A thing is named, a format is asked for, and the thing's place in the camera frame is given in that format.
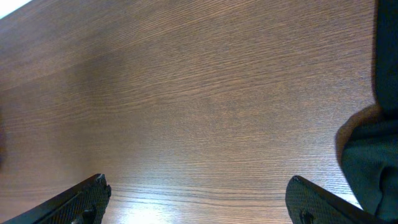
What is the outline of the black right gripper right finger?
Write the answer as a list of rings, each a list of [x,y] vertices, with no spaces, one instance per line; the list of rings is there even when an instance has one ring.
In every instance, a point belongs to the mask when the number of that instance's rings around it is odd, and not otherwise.
[[[293,176],[285,204],[294,224],[386,224],[311,181]]]

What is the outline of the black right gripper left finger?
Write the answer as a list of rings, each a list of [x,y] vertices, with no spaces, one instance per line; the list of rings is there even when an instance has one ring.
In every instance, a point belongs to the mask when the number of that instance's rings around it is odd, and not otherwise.
[[[111,197],[103,174],[95,174],[5,224],[101,224]]]

